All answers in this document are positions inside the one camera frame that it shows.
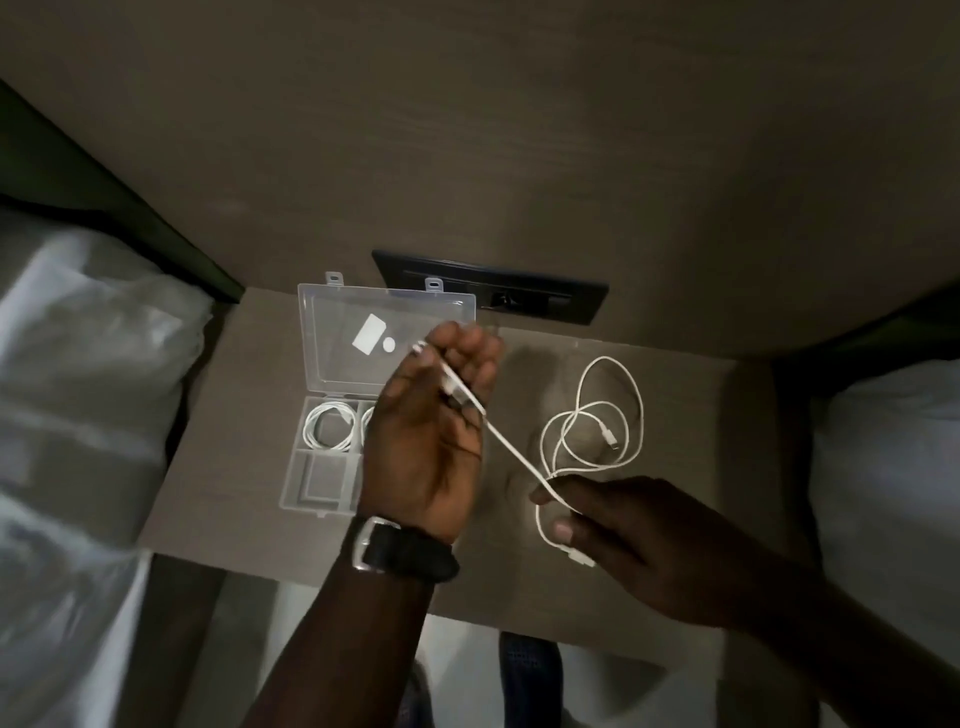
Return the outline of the person's right hand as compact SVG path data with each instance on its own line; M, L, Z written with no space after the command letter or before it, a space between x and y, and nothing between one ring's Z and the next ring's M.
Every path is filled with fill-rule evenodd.
M726 517L667 480L646 476L598 482L563 475L538 486L531 501L545 505L552 495L570 515L606 529L609 552L581 554L629 595L686 624L745 625L764 549Z

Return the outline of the person's left hand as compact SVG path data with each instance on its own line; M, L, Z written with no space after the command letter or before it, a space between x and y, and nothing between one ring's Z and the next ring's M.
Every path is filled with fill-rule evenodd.
M387 405L383 387L366 430L355 514L420 528L453 545L474 508L483 417L473 405L458 409L449 404L443 365L486 405L504 345L478 324L456 321L438 324L425 343L437 349L437 405Z

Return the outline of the person's left forearm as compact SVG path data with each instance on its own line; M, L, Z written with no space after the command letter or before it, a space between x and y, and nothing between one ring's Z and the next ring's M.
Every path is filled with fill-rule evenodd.
M434 591L339 556L241 728L392 728Z

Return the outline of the person's right forearm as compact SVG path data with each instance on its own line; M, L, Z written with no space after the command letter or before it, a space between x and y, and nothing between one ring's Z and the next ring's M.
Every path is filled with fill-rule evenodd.
M801 674L849 728L960 728L960 671L820 574L760 553L715 576L724 625Z

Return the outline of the clear plastic organizer box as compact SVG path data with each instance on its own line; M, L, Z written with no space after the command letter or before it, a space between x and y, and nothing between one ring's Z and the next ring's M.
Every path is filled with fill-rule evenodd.
M353 516L367 429L384 384L439 324L475 320L469 294L346 286L340 273L297 288L306 398L279 498L282 509Z

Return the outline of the person's leg in jeans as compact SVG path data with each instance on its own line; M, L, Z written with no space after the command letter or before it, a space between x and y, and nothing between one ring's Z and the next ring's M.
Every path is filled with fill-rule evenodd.
M554 641L500 632L505 728L562 728L564 670Z

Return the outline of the black wristwatch with silver buckle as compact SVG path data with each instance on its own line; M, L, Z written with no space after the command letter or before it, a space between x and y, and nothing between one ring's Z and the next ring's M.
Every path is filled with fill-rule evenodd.
M341 555L354 571L413 579L432 586L449 583L460 573L452 545L421 528L382 516L354 516L343 538Z

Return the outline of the white bed pillow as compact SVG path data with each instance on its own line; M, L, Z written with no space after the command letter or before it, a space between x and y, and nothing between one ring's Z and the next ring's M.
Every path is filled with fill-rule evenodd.
M110 235L0 206L0 728L114 725L212 308Z
M826 578L960 672L960 359L834 395L808 496Z

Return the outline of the dark bed headboard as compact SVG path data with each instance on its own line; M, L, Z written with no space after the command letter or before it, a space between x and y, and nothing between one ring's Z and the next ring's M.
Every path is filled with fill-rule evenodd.
M116 237L215 300L244 286L0 79L0 205Z
M833 396L918 363L960 359L960 278L860 328L774 360L779 394Z

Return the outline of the black wall outlet panel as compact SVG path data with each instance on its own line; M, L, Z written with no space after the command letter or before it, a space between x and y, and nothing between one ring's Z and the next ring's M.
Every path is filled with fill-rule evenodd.
M496 313L588 326L609 294L607 283L480 266L375 249L384 284L395 289L468 294Z

